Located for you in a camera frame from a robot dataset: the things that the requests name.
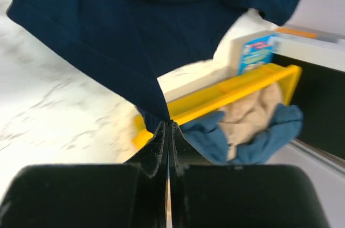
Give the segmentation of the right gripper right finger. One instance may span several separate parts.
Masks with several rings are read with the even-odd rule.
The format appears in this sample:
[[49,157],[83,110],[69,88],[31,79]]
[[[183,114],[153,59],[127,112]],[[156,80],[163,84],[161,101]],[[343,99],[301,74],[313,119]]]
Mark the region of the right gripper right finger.
[[169,138],[169,176],[177,177],[185,165],[213,165],[198,152],[184,137],[179,125],[170,122]]

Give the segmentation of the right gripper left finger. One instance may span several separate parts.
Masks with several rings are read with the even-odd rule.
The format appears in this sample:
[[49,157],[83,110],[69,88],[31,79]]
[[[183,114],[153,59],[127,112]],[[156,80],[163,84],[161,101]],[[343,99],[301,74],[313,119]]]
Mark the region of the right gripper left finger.
[[161,121],[153,138],[122,165],[123,176],[167,178],[168,133],[169,122]]

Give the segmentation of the navy blue t shirt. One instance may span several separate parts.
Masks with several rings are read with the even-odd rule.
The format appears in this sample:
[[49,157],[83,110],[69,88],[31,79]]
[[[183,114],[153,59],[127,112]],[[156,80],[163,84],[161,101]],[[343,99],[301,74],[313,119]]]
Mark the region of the navy blue t shirt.
[[68,63],[134,104],[153,133],[169,121],[158,77],[213,57],[249,9],[284,25],[299,0],[12,0],[6,14]]

